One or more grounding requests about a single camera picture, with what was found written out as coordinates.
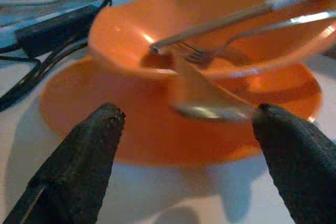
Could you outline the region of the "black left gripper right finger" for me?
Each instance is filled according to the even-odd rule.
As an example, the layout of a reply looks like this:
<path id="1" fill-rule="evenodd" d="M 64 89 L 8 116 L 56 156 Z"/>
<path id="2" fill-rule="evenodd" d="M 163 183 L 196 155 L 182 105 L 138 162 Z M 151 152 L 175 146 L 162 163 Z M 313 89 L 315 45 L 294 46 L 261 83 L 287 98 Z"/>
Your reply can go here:
<path id="1" fill-rule="evenodd" d="M 293 221 L 335 223 L 335 143 L 279 106 L 258 110 L 254 135 Z"/>

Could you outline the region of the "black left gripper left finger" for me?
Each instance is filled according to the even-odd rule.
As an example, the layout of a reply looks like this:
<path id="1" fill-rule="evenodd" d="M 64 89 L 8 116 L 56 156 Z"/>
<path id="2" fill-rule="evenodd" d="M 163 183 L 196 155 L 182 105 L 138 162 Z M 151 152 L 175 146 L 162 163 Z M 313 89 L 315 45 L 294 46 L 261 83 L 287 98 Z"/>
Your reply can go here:
<path id="1" fill-rule="evenodd" d="M 106 103 L 78 123 L 28 182 L 4 223 L 96 223 L 125 114 Z"/>

